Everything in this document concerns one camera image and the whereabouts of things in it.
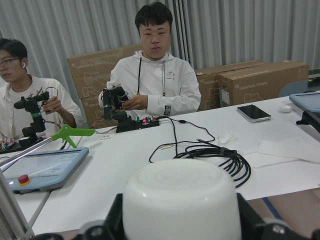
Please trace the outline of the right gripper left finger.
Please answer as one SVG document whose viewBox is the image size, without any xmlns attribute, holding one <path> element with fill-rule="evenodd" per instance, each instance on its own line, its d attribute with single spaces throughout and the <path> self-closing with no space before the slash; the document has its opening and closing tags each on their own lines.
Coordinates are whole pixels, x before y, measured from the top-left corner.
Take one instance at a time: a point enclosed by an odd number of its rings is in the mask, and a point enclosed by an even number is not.
<svg viewBox="0 0 320 240">
<path fill-rule="evenodd" d="M 86 223 L 72 240 L 123 240 L 123 194 L 116 195 L 105 220 Z"/>
</svg>

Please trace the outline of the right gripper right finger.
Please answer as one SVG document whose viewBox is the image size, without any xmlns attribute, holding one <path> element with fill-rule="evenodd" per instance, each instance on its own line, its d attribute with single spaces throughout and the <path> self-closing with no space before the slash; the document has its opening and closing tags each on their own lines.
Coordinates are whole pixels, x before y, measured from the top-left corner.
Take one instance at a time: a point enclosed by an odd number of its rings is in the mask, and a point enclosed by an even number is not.
<svg viewBox="0 0 320 240">
<path fill-rule="evenodd" d="M 237 194 L 243 240 L 318 240 L 320 194 L 293 192 L 246 201 Z"/>
</svg>

